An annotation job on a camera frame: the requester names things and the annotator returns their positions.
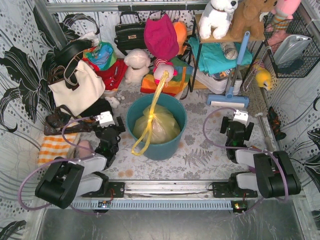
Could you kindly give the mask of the yellow translucent trash bag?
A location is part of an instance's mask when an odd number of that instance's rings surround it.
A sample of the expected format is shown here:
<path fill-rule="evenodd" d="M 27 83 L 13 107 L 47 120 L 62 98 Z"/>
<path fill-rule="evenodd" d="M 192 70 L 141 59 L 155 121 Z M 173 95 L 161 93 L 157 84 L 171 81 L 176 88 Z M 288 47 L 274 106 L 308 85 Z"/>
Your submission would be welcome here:
<path fill-rule="evenodd" d="M 143 155 L 151 144 L 167 143 L 181 133 L 173 114 L 157 104 L 169 76 L 168 70 L 165 70 L 160 77 L 151 104 L 143 110 L 142 117 L 135 122 L 133 134 L 136 135 L 137 141 L 131 149 L 131 153 L 135 156 Z"/>

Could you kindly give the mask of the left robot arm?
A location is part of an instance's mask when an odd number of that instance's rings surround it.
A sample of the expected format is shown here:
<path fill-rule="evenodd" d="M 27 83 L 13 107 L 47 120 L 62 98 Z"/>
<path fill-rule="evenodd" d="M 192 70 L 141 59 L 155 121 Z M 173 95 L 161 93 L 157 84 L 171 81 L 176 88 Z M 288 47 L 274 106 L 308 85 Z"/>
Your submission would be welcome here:
<path fill-rule="evenodd" d="M 35 189 L 36 197 L 61 209 L 71 205 L 76 197 L 113 197 L 115 190 L 102 171 L 114 162 L 125 125 L 118 116 L 115 124 L 99 124 L 94 130 L 100 139 L 94 152 L 76 161 L 63 159 L 52 163 Z"/>

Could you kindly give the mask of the teal plastic trash bin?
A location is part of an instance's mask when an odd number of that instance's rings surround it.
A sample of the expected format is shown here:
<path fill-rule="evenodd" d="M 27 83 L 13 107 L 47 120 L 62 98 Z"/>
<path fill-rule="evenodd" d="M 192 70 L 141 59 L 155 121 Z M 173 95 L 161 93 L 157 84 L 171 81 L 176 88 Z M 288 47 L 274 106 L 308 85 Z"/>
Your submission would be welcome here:
<path fill-rule="evenodd" d="M 153 94 L 146 94 L 135 100 L 126 114 L 126 128 L 132 135 L 136 120 L 143 116 L 143 110 L 151 105 Z M 182 134 L 187 126 L 187 112 L 179 100 L 168 94 L 160 94 L 158 105 L 167 108 L 180 127 L 180 134 L 173 140 L 162 144 L 150 144 L 143 155 L 151 160 L 161 161 L 171 158 L 177 151 Z"/>

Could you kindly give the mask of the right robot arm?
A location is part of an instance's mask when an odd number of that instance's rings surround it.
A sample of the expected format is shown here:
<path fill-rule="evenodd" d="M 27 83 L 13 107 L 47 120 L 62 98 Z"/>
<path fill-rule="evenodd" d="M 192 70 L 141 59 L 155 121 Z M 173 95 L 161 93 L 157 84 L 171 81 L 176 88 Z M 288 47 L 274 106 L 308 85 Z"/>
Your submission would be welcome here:
<path fill-rule="evenodd" d="M 213 196 L 216 198 L 256 198 L 265 199 L 297 195 L 301 192 L 300 180 L 285 151 L 271 154 L 244 149 L 244 141 L 250 139 L 254 123 L 242 122 L 223 117 L 220 133 L 226 134 L 226 155 L 236 164 L 247 165 L 249 171 L 232 173 L 226 182 L 212 183 Z"/>

